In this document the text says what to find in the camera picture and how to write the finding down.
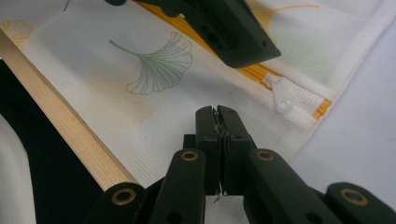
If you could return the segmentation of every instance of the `yellow zipper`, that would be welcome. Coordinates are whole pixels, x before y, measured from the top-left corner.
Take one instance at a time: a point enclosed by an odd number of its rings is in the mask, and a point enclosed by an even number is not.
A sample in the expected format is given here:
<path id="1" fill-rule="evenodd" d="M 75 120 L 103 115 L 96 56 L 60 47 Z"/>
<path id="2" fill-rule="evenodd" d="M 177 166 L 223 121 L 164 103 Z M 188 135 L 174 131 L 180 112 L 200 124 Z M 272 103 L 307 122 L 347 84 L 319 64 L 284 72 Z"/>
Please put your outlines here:
<path id="1" fill-rule="evenodd" d="M 184 35 L 193 39 L 195 42 L 200 44 L 202 47 L 204 47 L 205 49 L 207 49 L 210 52 L 212 52 L 213 54 L 215 54 L 215 52 L 206 44 L 206 42 L 200 36 L 198 36 L 197 33 L 195 33 L 195 31 L 193 29 L 191 29 L 189 24 L 182 17 L 171 18 L 171 17 L 166 16 L 160 7 L 156 7 L 156 6 L 141 3 L 141 2 L 137 2 L 137 4 L 139 4 L 141 7 L 144 7 L 146 10 L 148 10 L 152 14 L 156 15 L 163 21 L 166 21 L 173 27 L 177 28 Z M 248 77 L 251 80 L 253 80 L 254 82 L 264 86 L 264 88 L 266 88 L 268 90 L 271 90 L 271 88 L 269 86 L 265 85 L 264 83 L 262 83 L 262 79 L 267 74 L 281 77 L 280 74 L 262 66 L 261 64 L 253 64 L 249 67 L 239 68 L 236 70 L 239 73 L 241 73 L 242 75 L 244 75 L 245 77 Z M 330 105 L 331 105 L 330 101 L 324 100 L 322 105 L 318 108 L 317 112 L 315 112 L 315 114 L 313 115 L 313 117 L 315 119 L 320 119 L 322 116 L 324 116 L 326 114 Z"/>

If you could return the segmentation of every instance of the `zipper slider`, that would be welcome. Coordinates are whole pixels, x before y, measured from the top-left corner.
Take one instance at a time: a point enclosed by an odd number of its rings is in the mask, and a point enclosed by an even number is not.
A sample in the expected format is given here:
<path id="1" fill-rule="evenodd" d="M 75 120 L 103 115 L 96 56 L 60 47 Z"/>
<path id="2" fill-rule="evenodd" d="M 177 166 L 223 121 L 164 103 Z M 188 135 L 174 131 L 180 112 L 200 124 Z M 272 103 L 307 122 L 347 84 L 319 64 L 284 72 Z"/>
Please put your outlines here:
<path id="1" fill-rule="evenodd" d="M 262 83 L 272 89 L 276 110 L 282 114 L 289 113 L 293 108 L 293 101 L 289 95 L 290 85 L 283 77 L 267 74 Z"/>

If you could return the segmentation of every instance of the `wooden edge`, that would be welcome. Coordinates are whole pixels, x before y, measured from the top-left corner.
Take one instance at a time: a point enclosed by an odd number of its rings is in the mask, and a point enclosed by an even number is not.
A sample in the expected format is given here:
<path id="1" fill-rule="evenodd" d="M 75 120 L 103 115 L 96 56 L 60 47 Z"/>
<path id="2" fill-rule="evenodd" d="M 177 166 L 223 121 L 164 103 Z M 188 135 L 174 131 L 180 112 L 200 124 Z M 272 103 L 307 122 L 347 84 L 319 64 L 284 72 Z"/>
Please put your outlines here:
<path id="1" fill-rule="evenodd" d="M 0 29 L 0 57 L 33 97 L 103 190 L 135 182 L 72 106 Z"/>

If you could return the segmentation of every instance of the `yellow ginkgo leaf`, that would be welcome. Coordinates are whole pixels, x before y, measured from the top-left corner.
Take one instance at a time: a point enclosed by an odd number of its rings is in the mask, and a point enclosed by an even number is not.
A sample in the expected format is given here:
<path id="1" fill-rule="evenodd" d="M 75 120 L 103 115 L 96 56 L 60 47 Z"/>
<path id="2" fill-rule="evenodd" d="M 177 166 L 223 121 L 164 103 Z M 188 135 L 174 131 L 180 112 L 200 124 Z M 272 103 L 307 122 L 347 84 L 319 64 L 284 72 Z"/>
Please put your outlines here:
<path id="1" fill-rule="evenodd" d="M 3 21 L 0 23 L 0 29 L 19 49 L 23 48 L 32 33 L 32 27 L 24 21 Z"/>

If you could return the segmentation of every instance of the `white surface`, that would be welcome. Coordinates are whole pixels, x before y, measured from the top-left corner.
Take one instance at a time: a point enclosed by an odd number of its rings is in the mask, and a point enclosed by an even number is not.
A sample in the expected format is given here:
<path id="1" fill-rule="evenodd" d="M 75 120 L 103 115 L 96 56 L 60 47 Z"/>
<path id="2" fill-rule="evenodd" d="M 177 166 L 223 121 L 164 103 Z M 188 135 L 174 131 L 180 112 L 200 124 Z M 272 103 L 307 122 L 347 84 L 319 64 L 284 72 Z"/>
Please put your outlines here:
<path id="1" fill-rule="evenodd" d="M 324 192 L 346 181 L 396 210 L 396 21 L 378 39 L 292 167 Z"/>
<path id="2" fill-rule="evenodd" d="M 35 223 L 35 205 L 26 151 L 1 115 L 0 223 Z"/>

